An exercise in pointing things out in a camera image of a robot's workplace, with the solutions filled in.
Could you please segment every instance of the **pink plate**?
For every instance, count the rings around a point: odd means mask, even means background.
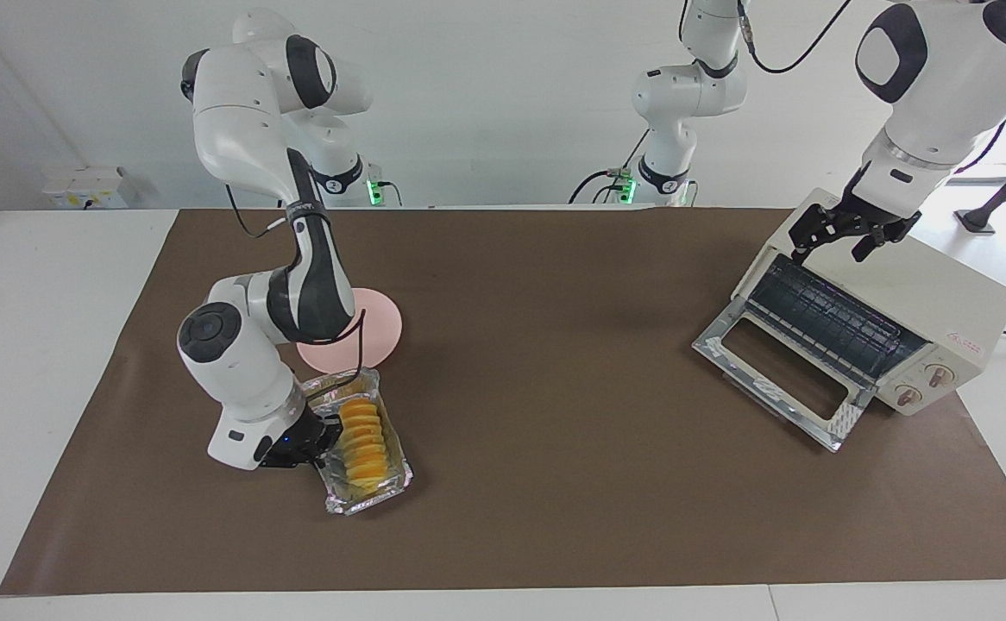
[[[387,295],[370,288],[354,288],[354,305],[357,315],[350,322],[350,328],[360,318],[361,308],[368,311],[365,314],[364,327],[364,360],[365,366],[376,365],[384,361],[396,349],[399,335],[403,332],[403,318],[399,308]],[[315,370],[324,373],[337,373],[340,370],[353,369],[357,366],[357,334],[351,334],[333,345],[298,345],[300,357]]]

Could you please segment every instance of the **green indicator light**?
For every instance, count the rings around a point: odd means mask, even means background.
[[[634,194],[638,191],[638,182],[633,179],[629,180],[629,184],[626,185],[626,191],[622,192],[622,201],[625,204],[634,203]]]
[[[368,183],[368,197],[369,197],[369,201],[372,202],[373,205],[377,205],[377,204],[380,204],[381,202],[383,202],[384,201],[384,193],[380,192],[380,188],[378,188],[377,185],[374,184],[371,179],[369,179],[366,182]]]

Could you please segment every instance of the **glass dish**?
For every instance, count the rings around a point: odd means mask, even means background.
[[[342,434],[334,448],[326,453],[324,467],[318,471],[326,484],[326,510],[339,515],[352,515],[400,494],[414,476],[407,457],[403,455],[396,429],[388,418],[388,410],[380,398],[380,373],[362,366],[360,374],[352,382],[328,390],[353,374],[353,370],[343,370],[315,377],[303,384],[307,405],[321,419],[333,414],[338,414],[341,419],[346,413],[358,413],[348,422],[342,422]],[[376,429],[372,422],[360,422],[361,406],[365,405],[365,401],[375,407],[379,436],[372,431]],[[369,417],[371,412],[368,406],[364,406],[365,417]],[[362,465],[365,459],[369,463]],[[368,476],[362,476],[362,471],[368,471]]]

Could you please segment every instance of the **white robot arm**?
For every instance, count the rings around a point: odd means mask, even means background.
[[[652,137],[644,156],[630,164],[634,179],[640,180],[637,201],[683,202],[697,144],[689,119],[718,117],[744,103],[747,82],[736,61],[739,38],[736,0],[691,0],[680,39],[695,60],[646,71],[638,79],[634,109],[649,123]]]
[[[837,207],[791,228],[796,263],[862,236],[863,261],[902,240],[930,193],[1006,118],[1006,0],[917,0],[882,11],[859,43],[859,79],[894,110]]]
[[[275,345],[330,341],[354,318],[353,291],[315,185],[326,177],[344,180],[342,188],[326,184],[332,194],[352,187],[360,156],[350,156],[343,131],[330,141],[336,148],[311,145],[310,162],[287,134],[322,135],[317,118],[344,129],[330,122],[333,115],[367,110],[370,95],[352,66],[293,31],[276,13],[249,11],[235,22],[233,45],[199,51],[183,69],[200,161],[224,184],[284,201],[297,247],[285,268],[215,283],[177,334],[188,370],[222,404],[208,455],[243,469],[321,463],[341,424],[307,408]],[[311,117],[286,121],[286,114]],[[332,166],[330,174],[314,164]]]

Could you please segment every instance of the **metal stand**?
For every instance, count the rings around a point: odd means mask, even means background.
[[[961,209],[961,211],[956,212],[956,218],[960,220],[960,223],[964,225],[970,232],[979,232],[979,235],[992,235],[993,226],[990,225],[990,214],[995,211],[996,208],[1001,207],[1006,201],[1006,181],[1001,189],[997,190],[994,196],[990,196],[990,200],[987,201],[983,207],[973,208],[973,209]]]

